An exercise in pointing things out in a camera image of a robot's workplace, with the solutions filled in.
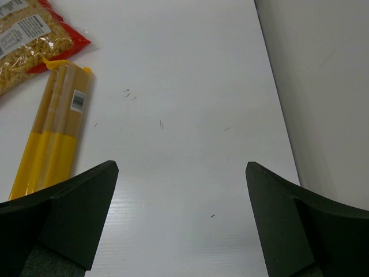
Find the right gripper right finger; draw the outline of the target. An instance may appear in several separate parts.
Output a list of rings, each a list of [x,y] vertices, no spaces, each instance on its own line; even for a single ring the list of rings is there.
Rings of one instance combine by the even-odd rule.
[[[246,181],[269,276],[368,276],[368,211],[256,162],[247,164]]]

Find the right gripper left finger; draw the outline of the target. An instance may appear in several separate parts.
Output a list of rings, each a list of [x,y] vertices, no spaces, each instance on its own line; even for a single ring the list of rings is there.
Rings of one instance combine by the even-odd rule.
[[[85,276],[118,178],[108,160],[67,181],[1,203],[1,276]]]

